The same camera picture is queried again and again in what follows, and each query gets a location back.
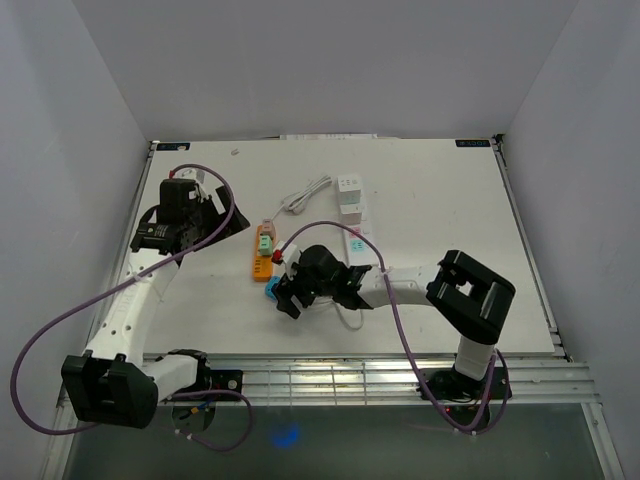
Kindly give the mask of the blue plug adapter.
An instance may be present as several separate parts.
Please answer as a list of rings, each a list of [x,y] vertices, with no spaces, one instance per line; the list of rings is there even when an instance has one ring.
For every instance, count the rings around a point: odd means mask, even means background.
[[[280,277],[280,276],[274,275],[274,276],[272,276],[272,277],[268,280],[268,282],[266,283],[266,286],[265,286],[264,292],[265,292],[265,295],[266,295],[266,296],[267,296],[271,301],[274,301],[274,302],[276,302],[276,301],[277,301],[277,297],[276,297],[276,295],[275,295],[275,293],[274,293],[274,289],[275,289],[275,288],[276,288],[276,286],[279,284],[280,280],[281,280],[281,277]]]

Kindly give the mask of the pink plug adapter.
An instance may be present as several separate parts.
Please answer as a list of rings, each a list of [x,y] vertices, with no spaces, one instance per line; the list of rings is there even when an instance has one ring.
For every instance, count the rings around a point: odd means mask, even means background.
[[[260,234],[270,237],[271,240],[276,238],[276,229],[272,218],[262,220]]]

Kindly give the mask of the green plug adapter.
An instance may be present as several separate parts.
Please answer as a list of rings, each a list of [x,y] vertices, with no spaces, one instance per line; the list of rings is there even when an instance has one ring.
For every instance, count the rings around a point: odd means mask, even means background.
[[[273,240],[267,234],[258,235],[257,253],[261,257],[271,257],[274,251]]]

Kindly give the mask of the white pastel power strip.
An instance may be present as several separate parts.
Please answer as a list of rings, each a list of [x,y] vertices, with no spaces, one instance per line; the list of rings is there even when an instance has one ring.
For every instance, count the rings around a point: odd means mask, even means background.
[[[351,229],[361,234],[366,240],[374,244],[372,222],[363,220],[358,225],[352,225]],[[351,266],[379,265],[379,260],[370,246],[359,236],[343,230],[344,250],[346,264]]]

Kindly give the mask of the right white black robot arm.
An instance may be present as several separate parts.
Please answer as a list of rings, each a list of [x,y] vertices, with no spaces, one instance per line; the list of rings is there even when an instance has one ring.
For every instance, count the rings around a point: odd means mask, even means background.
[[[449,250],[437,266],[384,271],[348,266],[323,245],[284,262],[286,273],[272,288],[276,308],[296,319],[303,308],[326,297],[348,310],[398,305],[435,308],[459,333],[451,382],[464,397],[488,384],[487,370],[516,294],[515,286],[460,250]]]

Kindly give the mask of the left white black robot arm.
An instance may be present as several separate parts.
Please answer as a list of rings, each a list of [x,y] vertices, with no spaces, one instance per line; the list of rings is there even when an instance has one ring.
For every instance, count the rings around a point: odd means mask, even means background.
[[[215,382],[204,353],[177,349],[145,363],[144,346],[158,306],[195,245],[211,246],[249,227],[220,186],[213,195],[204,173],[188,168],[163,180],[159,202],[140,218],[128,255],[125,288],[82,355],[66,357],[61,375],[83,422],[147,427],[157,404],[175,393],[205,397]]]

